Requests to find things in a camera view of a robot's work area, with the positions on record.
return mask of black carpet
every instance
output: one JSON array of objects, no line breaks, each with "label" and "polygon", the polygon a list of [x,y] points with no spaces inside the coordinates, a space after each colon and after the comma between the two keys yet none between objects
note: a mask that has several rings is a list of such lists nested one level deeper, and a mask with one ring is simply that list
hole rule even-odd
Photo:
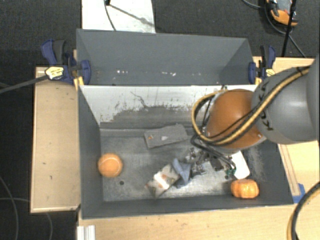
[{"label": "black carpet", "polygon": [[[268,24],[264,11],[241,0],[152,0],[156,31],[249,40],[252,54],[260,45],[272,45],[281,54],[284,37]],[[298,26],[292,37],[308,57],[319,53],[319,0],[298,0]],[[76,47],[81,27],[81,0],[0,0],[0,83],[14,85],[34,77],[36,65],[45,64],[40,45],[64,39]],[[289,41],[286,56],[300,57]],[[33,132],[33,88],[0,95],[0,176],[16,198],[30,198]],[[8,197],[0,185],[0,198]],[[48,239],[46,216],[30,215],[27,203],[17,202],[19,239]],[[52,215],[54,240],[73,239],[75,212]],[[0,200],[0,239],[14,239],[14,209]]]}]

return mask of wooden board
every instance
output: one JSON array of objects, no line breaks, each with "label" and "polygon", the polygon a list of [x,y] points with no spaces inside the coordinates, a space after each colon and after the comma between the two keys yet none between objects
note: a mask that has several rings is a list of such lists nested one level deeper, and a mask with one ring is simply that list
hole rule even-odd
[{"label": "wooden board", "polygon": [[[279,72],[293,65],[304,66],[312,62],[313,59],[277,58],[274,70]],[[36,76],[42,76],[43,70],[37,68]],[[33,213],[75,210],[80,204],[75,99],[75,88],[62,82],[44,81],[35,86],[30,202]],[[280,150],[285,156],[285,164],[288,164],[287,171],[293,173],[296,182],[303,184],[306,191],[319,181],[319,147],[316,142],[286,145]],[[78,224],[95,225],[97,240],[286,239],[287,223],[294,207],[90,220],[82,220],[79,215]],[[300,239],[316,239],[320,235],[319,223],[320,197],[317,197],[300,215],[297,225]]]},{"label": "wooden board", "polygon": [[[36,69],[36,77],[45,68]],[[45,80],[35,85],[31,213],[75,210],[80,204],[76,90]]]}]

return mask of white tag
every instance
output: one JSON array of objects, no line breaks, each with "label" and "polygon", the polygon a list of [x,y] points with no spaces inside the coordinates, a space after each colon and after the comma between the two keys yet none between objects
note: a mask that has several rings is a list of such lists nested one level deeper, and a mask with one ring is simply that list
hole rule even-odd
[{"label": "white tag", "polygon": [[233,154],[231,157],[232,161],[235,163],[236,166],[234,176],[238,180],[245,179],[246,177],[248,177],[250,175],[250,170],[241,151]]},{"label": "white tag", "polygon": [[96,227],[94,225],[77,226],[76,239],[77,240],[96,240]]}]

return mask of orange ball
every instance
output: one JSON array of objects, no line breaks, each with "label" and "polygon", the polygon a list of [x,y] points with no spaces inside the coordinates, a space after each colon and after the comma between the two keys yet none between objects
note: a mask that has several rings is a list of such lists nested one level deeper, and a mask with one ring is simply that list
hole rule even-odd
[{"label": "orange ball", "polygon": [[253,179],[237,179],[231,183],[231,192],[236,198],[252,199],[259,195],[259,187]]},{"label": "orange ball", "polygon": [[114,153],[106,153],[102,155],[98,161],[99,172],[108,178],[117,177],[123,168],[120,157]]}]

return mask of scratched surface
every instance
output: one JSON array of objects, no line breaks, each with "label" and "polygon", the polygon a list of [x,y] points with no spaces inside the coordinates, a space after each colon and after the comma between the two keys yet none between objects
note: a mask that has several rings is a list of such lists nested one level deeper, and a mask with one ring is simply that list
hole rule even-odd
[{"label": "scratched surface", "polygon": [[[241,87],[252,89],[249,85]],[[191,125],[193,104],[202,96],[221,87],[82,88],[100,125],[101,153],[116,153],[123,161],[120,176],[103,178],[104,200],[125,201],[152,198],[144,188],[145,184],[174,158],[182,160],[192,147],[190,138],[194,134]],[[148,149],[144,139],[145,131],[174,124],[182,124],[185,127],[188,140]],[[209,163],[204,166],[207,171],[205,175],[196,176],[185,187],[172,187],[161,198],[230,193],[231,179],[225,178],[224,171],[214,171]]]}]

